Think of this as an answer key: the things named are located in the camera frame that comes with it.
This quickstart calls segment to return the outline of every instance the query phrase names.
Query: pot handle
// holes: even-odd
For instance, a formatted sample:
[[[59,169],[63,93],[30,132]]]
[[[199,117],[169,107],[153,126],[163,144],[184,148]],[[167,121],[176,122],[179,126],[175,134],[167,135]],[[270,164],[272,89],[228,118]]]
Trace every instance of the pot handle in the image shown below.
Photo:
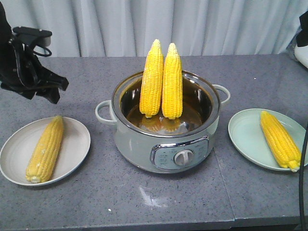
[[[226,89],[225,87],[223,87],[221,85],[213,84],[213,86],[214,86],[215,89],[221,90],[222,92],[224,92],[227,95],[227,98],[224,101],[221,101],[221,103],[220,103],[221,108],[224,108],[229,103],[231,94],[230,94],[228,89]]]
[[[111,120],[110,119],[104,119],[104,118],[100,117],[100,115],[98,114],[98,111],[102,107],[109,107],[109,114],[110,114]],[[100,121],[103,124],[112,125],[112,126],[116,125],[116,117],[115,117],[113,110],[112,110],[111,100],[106,100],[106,101],[99,103],[95,108],[95,115],[96,115],[96,118],[98,119],[98,121]]]

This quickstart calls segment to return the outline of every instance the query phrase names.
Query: round plate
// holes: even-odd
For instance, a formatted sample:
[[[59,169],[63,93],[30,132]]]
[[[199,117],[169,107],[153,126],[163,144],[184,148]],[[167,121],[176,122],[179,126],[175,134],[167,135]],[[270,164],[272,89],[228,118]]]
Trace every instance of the round plate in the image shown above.
[[[90,133],[79,121],[63,117],[63,139],[51,179],[43,183],[26,180],[26,167],[39,138],[51,120],[52,117],[34,121],[16,131],[5,142],[0,152],[0,170],[8,180],[25,186],[51,184],[69,175],[84,160],[90,148]]]
[[[276,171],[290,171],[289,168],[280,167],[265,140],[260,125],[261,111],[268,111],[274,115],[292,136],[294,142],[302,151],[305,129],[291,118],[275,111],[252,108],[236,113],[229,121],[229,136],[236,149],[251,162]]]

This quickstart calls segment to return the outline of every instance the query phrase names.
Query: electric hot pot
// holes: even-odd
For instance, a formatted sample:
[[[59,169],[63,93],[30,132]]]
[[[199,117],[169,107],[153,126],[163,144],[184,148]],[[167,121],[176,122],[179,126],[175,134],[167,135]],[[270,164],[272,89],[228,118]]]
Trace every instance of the electric hot pot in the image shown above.
[[[115,129],[118,150],[141,169],[177,173],[201,163],[214,147],[219,113],[229,101],[230,92],[182,71],[182,116],[169,120],[160,111],[146,118],[139,112],[142,75],[143,72],[133,74],[119,83],[112,99],[96,106],[97,119]],[[227,99],[221,101],[217,90],[224,92]],[[99,115],[103,107],[109,107],[111,119]]]

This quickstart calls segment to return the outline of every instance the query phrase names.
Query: corn on the cob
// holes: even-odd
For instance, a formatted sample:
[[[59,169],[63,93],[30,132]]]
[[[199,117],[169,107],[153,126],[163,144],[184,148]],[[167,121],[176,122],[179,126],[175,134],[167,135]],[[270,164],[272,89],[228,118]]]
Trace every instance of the corn on the cob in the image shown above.
[[[294,140],[278,121],[269,112],[261,112],[261,127],[266,141],[279,166],[290,168],[291,171],[299,170],[301,152]]]
[[[59,115],[47,125],[27,166],[28,181],[42,183],[50,179],[60,149],[63,130],[63,119]]]
[[[164,73],[164,57],[158,39],[147,55],[142,77],[139,110],[147,118],[156,115],[160,108]]]
[[[175,119],[182,115],[182,64],[174,43],[170,43],[165,59],[162,111],[164,117]]]

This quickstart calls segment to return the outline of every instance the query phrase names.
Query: table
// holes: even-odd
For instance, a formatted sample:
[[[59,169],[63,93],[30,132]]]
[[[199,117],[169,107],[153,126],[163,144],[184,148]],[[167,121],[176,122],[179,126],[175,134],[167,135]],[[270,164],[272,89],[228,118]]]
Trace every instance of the table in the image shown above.
[[[0,90],[0,145],[22,126],[60,114],[88,128],[91,146],[77,170],[50,185],[20,186],[0,175],[0,230],[189,231],[299,223],[298,174],[251,163],[227,129],[230,118],[247,108],[274,110],[306,127],[308,71],[287,54],[182,57],[183,70],[226,87],[231,102],[221,111],[209,157],[173,175],[125,160],[113,131],[94,113],[121,80],[143,69],[145,57],[40,60],[67,77],[69,86],[58,104]]]

